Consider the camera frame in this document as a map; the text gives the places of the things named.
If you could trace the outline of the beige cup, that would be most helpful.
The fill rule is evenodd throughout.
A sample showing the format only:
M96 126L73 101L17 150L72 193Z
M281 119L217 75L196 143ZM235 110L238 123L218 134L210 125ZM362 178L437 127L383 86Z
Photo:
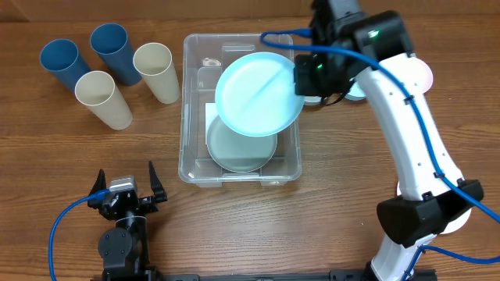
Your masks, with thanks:
M76 83L75 97L104 124L124 130L133 121L132 112L114 79L101 70L85 73Z
M160 102L172 104L180 97L173 56L164 44L143 44L134 53L133 64Z

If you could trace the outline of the light blue small bowl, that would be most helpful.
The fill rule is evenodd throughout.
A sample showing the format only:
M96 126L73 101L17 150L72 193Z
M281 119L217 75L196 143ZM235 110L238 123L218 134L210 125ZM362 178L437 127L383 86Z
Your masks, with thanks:
M355 78L350 79L352 86L350 87L348 93L345 95L345 98L349 101L362 101L366 99L365 93L359 87Z

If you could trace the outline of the grey plate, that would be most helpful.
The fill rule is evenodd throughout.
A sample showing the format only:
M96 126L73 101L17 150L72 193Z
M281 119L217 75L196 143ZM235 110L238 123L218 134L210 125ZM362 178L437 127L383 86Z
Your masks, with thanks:
M212 159L234 173L249 173L263 167L277 149L277 135L248 137L234 132L216 117L206 137Z

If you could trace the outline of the pink small bowl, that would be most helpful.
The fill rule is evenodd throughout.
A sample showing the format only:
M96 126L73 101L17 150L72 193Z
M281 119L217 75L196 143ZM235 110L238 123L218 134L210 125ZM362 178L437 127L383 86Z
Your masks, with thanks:
M434 75L431 68L421 59L410 57L405 62L406 76L421 90L422 94L427 93L434 82Z

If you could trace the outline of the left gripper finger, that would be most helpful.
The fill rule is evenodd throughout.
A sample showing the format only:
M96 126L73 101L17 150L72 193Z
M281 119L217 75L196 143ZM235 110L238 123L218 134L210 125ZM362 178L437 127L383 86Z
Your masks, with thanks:
M97 180L88 195L87 206L89 208L98 209L102 206L106 193L106 180L105 172L100 169L98 172Z
M167 201L167 193L155 172L152 161L148 162L149 179L155 203Z

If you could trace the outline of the light blue plate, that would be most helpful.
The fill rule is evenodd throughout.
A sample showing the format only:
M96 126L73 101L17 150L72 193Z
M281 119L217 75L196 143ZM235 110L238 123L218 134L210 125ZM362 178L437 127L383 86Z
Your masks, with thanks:
M266 137L289 127L305 98L295 93L295 64L273 52L255 52L231 63L216 85L218 116L236 133Z

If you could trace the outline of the grey small bowl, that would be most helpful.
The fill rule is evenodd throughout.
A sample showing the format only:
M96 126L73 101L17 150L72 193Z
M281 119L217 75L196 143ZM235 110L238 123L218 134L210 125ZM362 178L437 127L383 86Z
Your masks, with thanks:
M304 105L315 106L321 103L321 97L318 96L306 96L304 99Z

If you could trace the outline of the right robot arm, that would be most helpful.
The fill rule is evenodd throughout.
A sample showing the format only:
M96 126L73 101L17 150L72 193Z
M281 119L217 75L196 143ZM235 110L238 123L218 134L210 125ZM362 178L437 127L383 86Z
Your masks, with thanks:
M327 98L359 87L371 104L395 160L400 193L378 204L384 239L367 280L417 279L414 268L430 242L464 226L483 199L449 156L423 95L413 44L399 14L374 16L353 2L317 1L295 63L296 91Z

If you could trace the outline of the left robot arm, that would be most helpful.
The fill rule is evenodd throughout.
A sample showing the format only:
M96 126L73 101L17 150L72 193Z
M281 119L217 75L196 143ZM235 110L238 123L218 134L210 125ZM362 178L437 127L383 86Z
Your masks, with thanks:
M150 196L138 196L133 176L112 180L107 185L102 170L89 193L87 206L115 223L98 242L104 280L163 279L163 274L150 265L146 215L157 212L157 204L167 201L167 194L151 162L148 171L152 189Z

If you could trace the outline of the pink plate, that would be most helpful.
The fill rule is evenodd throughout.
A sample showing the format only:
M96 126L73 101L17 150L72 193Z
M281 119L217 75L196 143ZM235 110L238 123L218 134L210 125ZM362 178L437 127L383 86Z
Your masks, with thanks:
M399 197L384 201L377 206L379 218L386 214L388 220L399 220L398 233L387 235L395 243L409 247L423 237L429 238L440 234L447 234L460 229L466 224L472 209L467 202L454 193L442 179L433 182L430 196L426 201L407 201L404 197L406 189L400 190Z

